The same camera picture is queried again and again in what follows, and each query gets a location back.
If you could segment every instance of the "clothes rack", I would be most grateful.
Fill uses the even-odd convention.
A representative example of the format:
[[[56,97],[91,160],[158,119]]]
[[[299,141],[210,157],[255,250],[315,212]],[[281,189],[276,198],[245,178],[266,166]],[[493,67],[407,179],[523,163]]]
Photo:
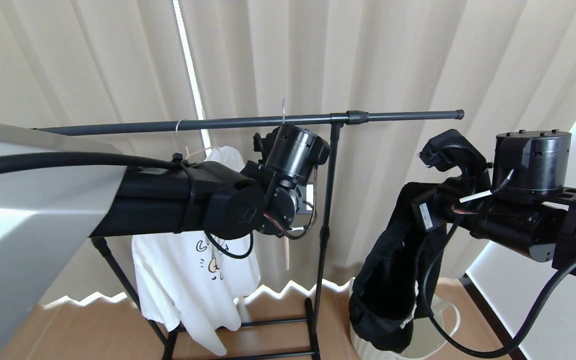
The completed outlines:
[[[78,125],[66,127],[48,127],[42,130],[44,132],[69,135],[107,135],[107,134],[125,134],[125,133],[152,133],[152,132],[174,132],[175,130],[212,130],[212,129],[229,129],[229,128],[252,128],[262,126],[281,126],[283,124],[295,126],[308,125],[331,125],[330,127],[330,155],[327,162],[327,179],[326,193],[324,198],[324,213],[319,231],[319,255],[317,265],[317,282],[315,284],[314,303],[310,298],[304,301],[305,315],[302,317],[290,317],[284,319],[272,319],[266,321],[252,321],[242,323],[241,326],[246,328],[250,326],[267,326],[276,324],[286,324],[292,322],[306,322],[308,326],[308,339],[310,340],[310,350],[307,351],[287,351],[280,353],[268,353],[262,355],[249,355],[241,357],[220,357],[220,359],[229,360],[262,360],[290,358],[294,356],[311,356],[313,360],[320,360],[320,347],[317,338],[317,320],[320,313],[320,301],[322,299],[322,281],[324,274],[324,264],[326,260],[326,248],[330,238],[330,209],[332,206],[332,190],[335,178],[335,168],[337,164],[337,155],[339,148],[339,138],[341,128],[344,125],[361,125],[369,122],[380,121],[413,121],[413,120],[433,120],[433,119],[462,119],[464,110],[455,111],[418,111],[418,112],[382,112],[370,114],[365,111],[347,111],[330,114],[311,114],[295,116],[262,116],[246,118],[222,118],[212,120],[183,120],[183,121],[156,121],[156,122],[137,122],[137,123],[110,123],[99,125]],[[119,279],[123,287],[128,292],[128,296],[140,307],[139,296],[137,291],[130,283],[126,274],[121,269],[117,260],[108,248],[104,237],[92,237],[92,244],[99,251],[101,256],[106,260],[110,269]],[[166,336],[159,328],[157,323],[148,320],[156,336],[164,346],[162,360],[171,360],[177,341],[178,333],[185,332],[185,328],[178,328],[169,332]]]

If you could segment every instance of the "beige curtain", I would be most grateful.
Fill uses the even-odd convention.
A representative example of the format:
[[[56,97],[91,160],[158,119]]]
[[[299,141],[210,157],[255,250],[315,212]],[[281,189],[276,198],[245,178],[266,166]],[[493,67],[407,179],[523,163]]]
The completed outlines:
[[[290,115],[465,110],[463,120],[342,130],[325,271],[337,283],[359,271],[406,182],[445,179],[416,156],[430,137],[455,128],[492,161],[498,133],[576,120],[576,0],[204,0],[181,10],[206,118],[278,116],[282,98]],[[310,129],[329,137],[329,126]],[[252,160],[252,135],[270,130],[210,135]],[[463,275],[485,243],[458,232],[442,274]],[[290,271],[282,241],[256,244],[263,283],[314,284],[317,231],[292,242]]]
[[[492,160],[498,133],[568,130],[576,120],[576,0],[182,0],[181,11],[208,119],[278,116],[282,98],[288,115],[466,111],[463,120],[342,130],[325,272],[338,283],[361,268],[403,184],[448,175],[416,157],[430,137],[455,128]],[[0,2],[0,123],[179,119],[196,115],[171,2]],[[329,126],[310,129],[329,136]],[[252,135],[270,130],[210,136],[256,160]],[[182,137],[202,147],[199,132]],[[96,139],[162,159],[184,146],[172,132]],[[290,271],[282,241],[255,243],[264,284],[314,284],[318,231],[292,242]],[[109,244],[130,274],[130,239]],[[442,274],[461,276],[484,245],[458,232]],[[95,291],[122,288],[86,242],[42,302]]]

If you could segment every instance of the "white label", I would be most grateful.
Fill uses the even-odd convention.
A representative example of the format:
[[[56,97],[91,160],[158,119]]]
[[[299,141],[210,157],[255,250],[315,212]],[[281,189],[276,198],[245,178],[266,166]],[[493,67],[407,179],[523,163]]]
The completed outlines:
[[[428,212],[428,206],[426,203],[422,203],[419,205],[419,210],[421,211],[421,217],[423,219],[423,226],[425,226],[426,230],[429,230],[433,227],[433,221],[430,219],[430,212]]]

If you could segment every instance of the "laundry basket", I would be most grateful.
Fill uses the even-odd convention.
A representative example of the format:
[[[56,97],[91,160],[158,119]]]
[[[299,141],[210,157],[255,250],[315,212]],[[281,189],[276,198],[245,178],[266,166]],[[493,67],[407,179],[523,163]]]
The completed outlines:
[[[348,285],[348,292],[352,295],[354,279],[350,280]],[[450,330],[450,336],[457,332],[461,322],[459,309],[454,304],[441,299],[439,296],[432,297],[432,312],[437,323],[444,331],[444,318],[443,312],[446,308],[450,307],[454,310],[457,321],[454,327]],[[438,352],[445,344],[446,340],[433,326],[433,323],[427,317],[414,319],[414,330],[412,341],[409,346],[402,353],[394,351],[378,350],[370,343],[359,337],[350,326],[350,341],[354,351],[357,352],[361,360],[423,360]]]

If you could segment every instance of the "wooden floor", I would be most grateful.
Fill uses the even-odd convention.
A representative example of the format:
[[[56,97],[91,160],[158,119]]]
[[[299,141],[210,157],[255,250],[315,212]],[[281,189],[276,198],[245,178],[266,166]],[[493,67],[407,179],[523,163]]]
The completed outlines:
[[[461,326],[455,339],[471,348],[491,351],[501,346],[482,314],[457,280],[439,280],[436,293],[457,305]],[[279,319],[304,315],[306,295],[289,287],[277,298],[262,291],[240,306],[243,321]],[[322,360],[359,360],[349,338],[348,291],[325,286],[318,322],[318,341]],[[447,310],[446,325],[455,323]],[[306,323],[252,326],[236,332],[218,330],[228,354],[244,356],[280,351],[308,350]],[[134,303],[99,299],[82,306],[65,302],[36,307],[7,344],[0,360],[156,360],[163,346]],[[176,360],[205,360],[212,353],[180,333],[174,350]],[[310,357],[293,357],[308,360]],[[431,360],[466,360],[468,355],[446,344]]]

